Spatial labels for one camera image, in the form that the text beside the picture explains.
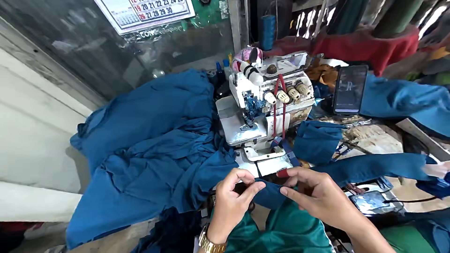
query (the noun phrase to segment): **wrist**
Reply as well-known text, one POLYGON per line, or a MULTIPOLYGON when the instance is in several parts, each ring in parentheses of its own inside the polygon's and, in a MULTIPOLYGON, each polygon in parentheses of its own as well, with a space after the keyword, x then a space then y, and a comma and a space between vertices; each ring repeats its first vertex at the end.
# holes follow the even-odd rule
POLYGON ((224 244, 226 243, 230 233, 230 230, 226 229, 224 226, 221 226, 213 219, 209 224, 208 231, 206 232, 206 237, 210 242, 214 244, 224 244))
POLYGON ((369 221, 368 218, 366 218, 363 214, 357 219, 354 220, 348 228, 344 229, 344 231, 350 236, 350 237, 357 237, 359 235, 362 235, 372 229, 376 229, 375 226, 372 224, 372 222, 369 221))

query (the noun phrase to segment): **phone screen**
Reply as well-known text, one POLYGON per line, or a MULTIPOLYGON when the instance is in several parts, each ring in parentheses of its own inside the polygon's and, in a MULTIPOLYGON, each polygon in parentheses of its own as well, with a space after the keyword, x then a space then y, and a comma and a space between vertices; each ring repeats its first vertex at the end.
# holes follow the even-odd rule
POLYGON ((359 113, 367 71, 367 66, 349 66, 339 70, 334 93, 334 112, 336 114, 359 113))

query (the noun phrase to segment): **white sewing machine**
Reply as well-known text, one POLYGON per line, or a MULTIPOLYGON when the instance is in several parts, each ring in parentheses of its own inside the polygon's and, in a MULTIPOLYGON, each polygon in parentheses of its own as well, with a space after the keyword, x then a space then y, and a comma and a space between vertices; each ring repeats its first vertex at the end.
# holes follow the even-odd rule
POLYGON ((287 130, 306 120, 314 104, 311 81, 300 69, 300 66, 305 65, 306 56, 307 53, 297 53, 264 60, 262 66, 257 67, 264 78, 259 85, 252 83, 243 72, 234 73, 229 77, 232 96, 216 101, 226 141, 230 146, 241 148, 236 151, 236 161, 240 165, 245 163, 247 169, 249 163, 250 167, 257 163, 262 176, 273 173, 273 163, 278 163, 275 167, 279 167, 279 163, 284 163, 284 167, 292 167, 283 148, 275 146, 271 149, 270 146, 274 134, 281 136, 283 133, 283 118, 284 130, 287 130), (274 90, 279 74, 283 75, 287 94, 280 92, 283 90, 280 84, 275 98, 274 90), (286 104, 284 116, 283 103, 286 104), (267 173, 263 173, 262 167, 267 168, 264 170, 267 173))

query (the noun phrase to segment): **blue thread spool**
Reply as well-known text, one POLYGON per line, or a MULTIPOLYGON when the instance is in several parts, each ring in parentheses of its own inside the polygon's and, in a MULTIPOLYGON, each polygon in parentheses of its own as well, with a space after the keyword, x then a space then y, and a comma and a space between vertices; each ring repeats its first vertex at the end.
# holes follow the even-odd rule
POLYGON ((261 17, 261 29, 259 47, 264 51, 272 49, 275 39, 275 16, 265 15, 261 17))

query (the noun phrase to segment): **overlock sewing machine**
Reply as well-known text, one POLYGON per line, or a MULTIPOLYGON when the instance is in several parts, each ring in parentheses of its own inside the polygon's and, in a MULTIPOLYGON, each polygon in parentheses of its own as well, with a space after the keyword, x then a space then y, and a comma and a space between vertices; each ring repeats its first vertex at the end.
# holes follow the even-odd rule
POLYGON ((315 102, 303 72, 306 58, 307 53, 294 53, 260 66, 240 62, 240 71, 229 76, 232 95, 216 101, 226 141, 236 147, 236 162, 255 177, 292 167, 289 151, 278 142, 288 128, 306 120, 315 102))

